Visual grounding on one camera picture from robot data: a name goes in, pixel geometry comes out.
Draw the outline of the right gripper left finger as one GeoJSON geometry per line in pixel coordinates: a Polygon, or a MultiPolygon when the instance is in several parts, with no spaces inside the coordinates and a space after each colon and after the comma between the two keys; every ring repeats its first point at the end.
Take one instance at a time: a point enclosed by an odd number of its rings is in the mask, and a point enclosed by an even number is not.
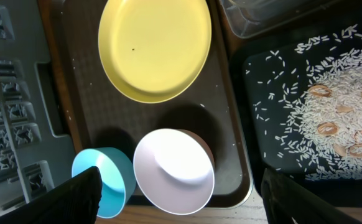
{"type": "Polygon", "coordinates": [[[94,224],[103,183],[92,166],[45,195],[0,216],[0,224],[94,224]]]}

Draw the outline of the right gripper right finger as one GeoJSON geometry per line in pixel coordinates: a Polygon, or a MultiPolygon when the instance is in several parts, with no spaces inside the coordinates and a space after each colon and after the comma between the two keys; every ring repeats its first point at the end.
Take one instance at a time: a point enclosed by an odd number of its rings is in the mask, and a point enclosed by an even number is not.
{"type": "Polygon", "coordinates": [[[274,169],[264,171],[261,197],[271,224],[359,223],[274,169]]]}

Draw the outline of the light blue bowl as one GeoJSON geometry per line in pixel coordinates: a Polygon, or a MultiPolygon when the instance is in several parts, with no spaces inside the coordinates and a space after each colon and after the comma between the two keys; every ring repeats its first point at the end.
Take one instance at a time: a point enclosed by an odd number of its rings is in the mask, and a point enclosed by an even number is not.
{"type": "Polygon", "coordinates": [[[136,189],[133,164],[125,153],[113,147],[84,149],[73,160],[72,176],[93,166],[99,169],[103,184],[97,216],[114,218],[136,189]]]}

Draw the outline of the pink bowl with rice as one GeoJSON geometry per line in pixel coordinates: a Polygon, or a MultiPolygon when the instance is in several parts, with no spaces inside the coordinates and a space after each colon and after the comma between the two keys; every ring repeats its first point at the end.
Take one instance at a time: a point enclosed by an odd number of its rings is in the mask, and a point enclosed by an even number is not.
{"type": "Polygon", "coordinates": [[[196,213],[213,195],[213,154],[191,131],[164,128],[149,132],[136,146],[133,166],[141,192],[167,213],[196,213]]]}

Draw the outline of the yellow plate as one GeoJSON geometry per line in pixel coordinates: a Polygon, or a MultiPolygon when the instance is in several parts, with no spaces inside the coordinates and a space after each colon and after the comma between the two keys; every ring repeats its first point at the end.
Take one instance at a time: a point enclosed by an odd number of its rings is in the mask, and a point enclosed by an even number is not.
{"type": "Polygon", "coordinates": [[[112,85],[141,103],[179,96],[199,76],[211,45],[205,0],[109,0],[98,29],[112,85]]]}

